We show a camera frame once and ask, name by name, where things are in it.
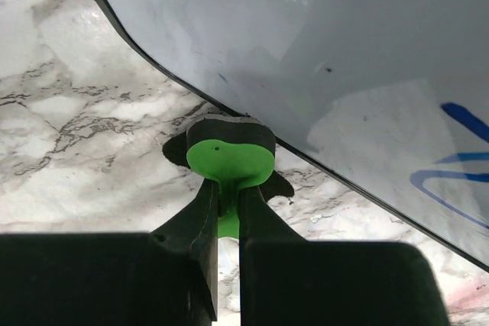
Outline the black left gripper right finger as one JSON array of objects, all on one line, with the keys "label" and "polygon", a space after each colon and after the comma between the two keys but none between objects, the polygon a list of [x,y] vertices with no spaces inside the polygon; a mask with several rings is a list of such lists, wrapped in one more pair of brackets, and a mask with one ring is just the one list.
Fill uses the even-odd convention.
[{"label": "black left gripper right finger", "polygon": [[241,192],[243,325],[447,325],[431,267],[412,245],[307,240],[264,201]]}]

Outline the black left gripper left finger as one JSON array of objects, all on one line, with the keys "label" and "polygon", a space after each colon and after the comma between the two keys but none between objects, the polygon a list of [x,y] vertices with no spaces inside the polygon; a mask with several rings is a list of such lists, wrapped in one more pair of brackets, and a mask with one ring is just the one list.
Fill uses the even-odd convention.
[{"label": "black left gripper left finger", "polygon": [[3,234],[3,325],[210,325],[218,186],[151,232]]}]

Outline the green black whiteboard eraser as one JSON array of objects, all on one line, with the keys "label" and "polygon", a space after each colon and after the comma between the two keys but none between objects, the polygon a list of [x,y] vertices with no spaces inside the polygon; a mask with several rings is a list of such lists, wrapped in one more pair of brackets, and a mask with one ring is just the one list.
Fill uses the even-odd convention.
[{"label": "green black whiteboard eraser", "polygon": [[265,201],[292,197],[294,188],[275,170],[276,137],[250,117],[201,115],[164,143],[163,155],[219,186],[218,237],[239,237],[240,191],[257,186]]}]

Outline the white dry-erase whiteboard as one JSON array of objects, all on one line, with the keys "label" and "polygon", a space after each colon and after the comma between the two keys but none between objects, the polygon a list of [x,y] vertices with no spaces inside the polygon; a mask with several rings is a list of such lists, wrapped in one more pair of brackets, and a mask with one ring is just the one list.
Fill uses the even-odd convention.
[{"label": "white dry-erase whiteboard", "polygon": [[96,0],[206,100],[488,267],[488,0]]}]

